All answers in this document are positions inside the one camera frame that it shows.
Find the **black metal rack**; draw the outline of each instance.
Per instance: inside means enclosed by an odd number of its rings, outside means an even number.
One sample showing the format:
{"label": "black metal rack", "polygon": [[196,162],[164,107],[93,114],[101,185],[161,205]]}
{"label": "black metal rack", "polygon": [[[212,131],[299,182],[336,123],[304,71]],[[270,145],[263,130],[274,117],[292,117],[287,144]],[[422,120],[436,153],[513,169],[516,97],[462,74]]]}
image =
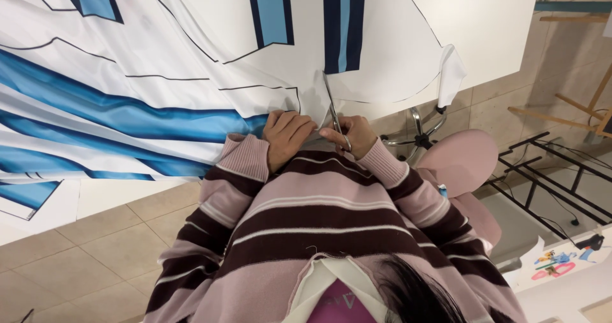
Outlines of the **black metal rack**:
{"label": "black metal rack", "polygon": [[[598,205],[594,204],[593,202],[589,201],[588,199],[586,199],[585,197],[579,195],[576,193],[576,189],[578,188],[578,185],[580,183],[580,179],[582,178],[582,175],[585,171],[588,171],[590,173],[592,173],[595,176],[598,176],[600,178],[602,178],[603,180],[606,180],[610,183],[612,183],[612,177],[609,177],[606,174],[603,174],[602,172],[595,170],[589,166],[586,166],[580,162],[577,162],[573,159],[571,159],[570,157],[563,155],[562,153],[544,146],[543,144],[541,144],[539,141],[537,141],[538,139],[549,135],[549,132],[544,132],[542,134],[538,134],[537,136],[534,136],[533,138],[530,139],[526,139],[523,140],[517,144],[514,144],[512,146],[510,146],[508,149],[508,151],[502,152],[501,154],[499,154],[498,157],[498,161],[500,163],[502,163],[503,165],[507,166],[508,169],[505,170],[504,172],[509,173],[510,171],[516,171],[517,174],[527,178],[529,181],[531,181],[531,187],[529,189],[529,194],[527,195],[527,200],[525,200],[525,203],[521,203],[518,200],[516,200],[514,198],[514,196],[511,196],[510,194],[506,193],[502,188],[500,188],[499,186],[497,186],[495,184],[495,181],[499,180],[500,178],[494,178],[492,180],[489,180],[487,182],[485,182],[483,185],[490,185],[492,187],[494,187],[496,190],[498,190],[501,194],[505,195],[505,197],[507,197],[509,200],[511,200],[512,202],[514,202],[518,207],[520,207],[521,209],[523,209],[525,212],[527,212],[530,216],[532,216],[534,219],[538,220],[538,222],[540,222],[542,225],[546,226],[550,231],[552,231],[553,233],[555,233],[556,235],[558,235],[560,238],[562,239],[567,239],[567,236],[565,236],[565,234],[559,232],[555,227],[553,227],[552,225],[550,225],[547,221],[545,221],[544,219],[542,219],[540,216],[538,216],[537,214],[535,214],[533,211],[531,211],[529,209],[529,206],[531,205],[531,201],[533,199],[534,193],[536,192],[536,188],[539,186],[542,189],[544,189],[545,191],[547,191],[548,193],[550,193],[551,195],[557,197],[558,199],[562,200],[563,202],[567,203],[568,205],[570,205],[571,207],[573,207],[574,209],[576,209],[577,211],[579,211],[580,213],[584,214],[585,216],[593,219],[594,221],[598,222],[601,225],[607,225],[609,222],[606,222],[604,219],[601,219],[600,217],[594,215],[593,213],[591,213],[589,210],[586,210],[584,207],[578,205],[576,202],[568,199],[567,197],[565,197],[564,195],[560,194],[559,192],[557,192],[554,188],[552,188],[551,186],[548,186],[547,184],[542,183],[541,181],[539,181],[537,178],[534,178],[532,175],[529,175],[528,173],[526,173],[525,171],[523,171],[523,169],[530,171],[531,173],[539,176],[540,178],[545,179],[548,183],[551,183],[552,185],[554,185],[555,187],[559,188],[561,191],[564,191],[566,194],[576,198],[577,200],[584,202],[586,205],[590,206],[591,208],[593,208],[594,210],[598,211],[599,213],[601,213],[602,215],[612,219],[612,213],[608,210],[602,209],[601,207],[599,207]],[[539,147],[543,150],[546,150],[546,152],[549,152],[557,157],[562,158],[563,160],[572,163],[573,165],[576,165],[578,167],[578,170],[576,172],[576,178],[574,178],[573,184],[571,188],[567,188],[566,186],[561,185],[560,183],[556,182],[555,180],[553,180],[552,178],[546,176],[545,174],[541,173],[539,170],[534,169],[530,166],[531,163],[534,163],[536,161],[539,161],[542,159],[541,156],[535,157],[531,160],[525,161],[523,163],[520,164],[510,164],[509,162],[503,160],[501,157],[505,156],[505,155],[509,155],[511,153],[514,152],[514,149],[520,146],[523,146],[525,144],[531,144],[535,147]]]}

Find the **pink chair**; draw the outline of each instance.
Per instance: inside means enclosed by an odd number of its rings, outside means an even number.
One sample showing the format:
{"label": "pink chair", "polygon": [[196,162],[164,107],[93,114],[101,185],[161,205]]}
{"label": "pink chair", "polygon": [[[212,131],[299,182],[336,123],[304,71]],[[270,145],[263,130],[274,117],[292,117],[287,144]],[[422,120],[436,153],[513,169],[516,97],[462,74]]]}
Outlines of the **pink chair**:
{"label": "pink chair", "polygon": [[448,200],[470,219],[478,236],[493,246],[501,238],[501,228],[472,192],[491,176],[497,159],[498,148],[489,134],[465,130],[434,144],[416,166],[421,177],[434,186],[446,186]]}

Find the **person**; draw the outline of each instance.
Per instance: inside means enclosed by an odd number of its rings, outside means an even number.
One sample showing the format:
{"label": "person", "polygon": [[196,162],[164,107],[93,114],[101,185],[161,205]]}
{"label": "person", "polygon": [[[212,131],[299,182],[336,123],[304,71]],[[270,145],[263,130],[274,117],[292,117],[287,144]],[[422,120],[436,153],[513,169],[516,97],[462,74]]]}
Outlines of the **person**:
{"label": "person", "polygon": [[490,243],[363,117],[229,134],[144,323],[526,322]]}

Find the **striped sweater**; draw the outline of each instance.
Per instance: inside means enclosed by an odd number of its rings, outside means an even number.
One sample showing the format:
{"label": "striped sweater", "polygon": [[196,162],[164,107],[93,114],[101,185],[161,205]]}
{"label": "striped sweater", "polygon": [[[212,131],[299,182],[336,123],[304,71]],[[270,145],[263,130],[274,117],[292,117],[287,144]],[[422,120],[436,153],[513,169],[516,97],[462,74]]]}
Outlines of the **striped sweater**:
{"label": "striped sweater", "polygon": [[281,322],[316,257],[350,257],[375,286],[396,254],[437,280],[471,322],[526,322],[487,242],[380,140],[359,161],[302,148],[277,173],[268,143],[228,135],[151,295],[144,323]]}

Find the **hand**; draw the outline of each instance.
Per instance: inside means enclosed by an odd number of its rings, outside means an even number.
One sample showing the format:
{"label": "hand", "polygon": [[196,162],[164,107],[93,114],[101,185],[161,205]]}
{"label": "hand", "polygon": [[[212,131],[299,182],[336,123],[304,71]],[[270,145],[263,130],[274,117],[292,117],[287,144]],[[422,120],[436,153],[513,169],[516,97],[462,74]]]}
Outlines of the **hand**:
{"label": "hand", "polygon": [[[355,160],[360,160],[370,152],[370,149],[376,144],[378,137],[372,131],[368,120],[363,116],[340,116],[338,120],[340,127],[348,131],[346,136],[351,143],[351,155],[355,157]],[[320,129],[319,134],[329,142],[336,143],[336,151],[340,155],[344,155],[344,151],[340,147],[348,150],[346,139],[334,129],[325,127]]]}
{"label": "hand", "polygon": [[268,116],[263,140],[268,141],[268,168],[273,174],[280,169],[317,128],[310,116],[301,116],[298,112],[273,111]]}

